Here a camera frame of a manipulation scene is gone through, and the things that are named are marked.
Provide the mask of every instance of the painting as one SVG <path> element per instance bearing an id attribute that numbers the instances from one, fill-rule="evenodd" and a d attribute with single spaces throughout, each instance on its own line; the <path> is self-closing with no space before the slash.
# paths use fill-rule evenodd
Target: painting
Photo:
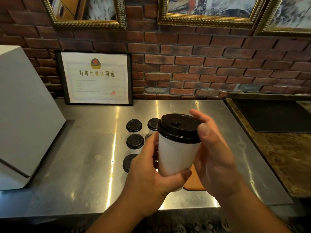
<path id="1" fill-rule="evenodd" d="M 309 37 L 311 0 L 271 0 L 255 35 Z"/>
<path id="2" fill-rule="evenodd" d="M 159 0 L 158 23 L 252 29 L 266 0 Z"/>
<path id="3" fill-rule="evenodd" d="M 126 30 L 124 0 L 41 0 L 54 29 Z"/>

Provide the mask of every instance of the right hand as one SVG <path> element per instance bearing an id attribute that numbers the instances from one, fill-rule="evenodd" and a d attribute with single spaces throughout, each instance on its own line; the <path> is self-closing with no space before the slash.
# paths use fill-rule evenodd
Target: right hand
<path id="1" fill-rule="evenodd" d="M 224 200 L 239 191 L 242 177 L 215 121 L 194 109 L 190 113 L 202 122 L 197 129 L 201 146 L 194 160 L 196 172 L 205 190 L 218 201 Z"/>

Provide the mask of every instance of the black plastic lid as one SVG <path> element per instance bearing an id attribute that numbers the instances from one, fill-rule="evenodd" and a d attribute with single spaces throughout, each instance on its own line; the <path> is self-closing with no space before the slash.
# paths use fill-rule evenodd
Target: black plastic lid
<path id="1" fill-rule="evenodd" d="M 145 140 L 140 134 L 132 134 L 126 139 L 126 145 L 132 150 L 142 148 L 144 143 Z"/>
<path id="2" fill-rule="evenodd" d="M 132 159 L 135 158 L 136 156 L 138 156 L 138 154 L 129 154 L 124 158 L 122 166 L 125 172 L 130 171 Z"/>
<path id="3" fill-rule="evenodd" d="M 156 131 L 156 126 L 158 125 L 158 122 L 160 121 L 160 119 L 158 118 L 152 118 L 148 121 L 148 128 L 152 131 Z"/>
<path id="4" fill-rule="evenodd" d="M 157 130 L 169 140 L 196 144 L 201 142 L 196 131 L 200 123 L 198 119 L 186 114 L 166 114 L 158 123 Z"/>
<path id="5" fill-rule="evenodd" d="M 138 119 L 131 119 L 127 122 L 126 129 L 129 132 L 139 132 L 142 129 L 142 123 Z"/>

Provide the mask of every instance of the metal countertop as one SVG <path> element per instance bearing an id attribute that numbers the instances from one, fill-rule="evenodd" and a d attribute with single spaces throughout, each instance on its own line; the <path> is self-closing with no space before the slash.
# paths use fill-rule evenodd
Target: metal countertop
<path id="1" fill-rule="evenodd" d="M 67 119 L 25 188 L 0 192 L 0 218 L 60 216 L 104 212 L 122 191 L 127 173 L 122 161 L 126 123 L 139 119 L 143 137 L 150 118 L 198 109 L 211 116 L 230 146 L 243 177 L 266 205 L 292 200 L 223 101 L 135 100 L 134 106 L 66 105 L 56 100 Z M 170 193 L 160 210 L 214 208 L 206 191 Z"/>

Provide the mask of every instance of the brown marble surface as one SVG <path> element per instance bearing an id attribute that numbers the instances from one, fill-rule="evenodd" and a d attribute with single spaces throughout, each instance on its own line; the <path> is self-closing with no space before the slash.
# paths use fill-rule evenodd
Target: brown marble surface
<path id="1" fill-rule="evenodd" d="M 287 192 L 311 197 L 311 134 L 256 132 L 231 98 L 225 102 Z M 298 103 L 311 113 L 311 101 Z"/>

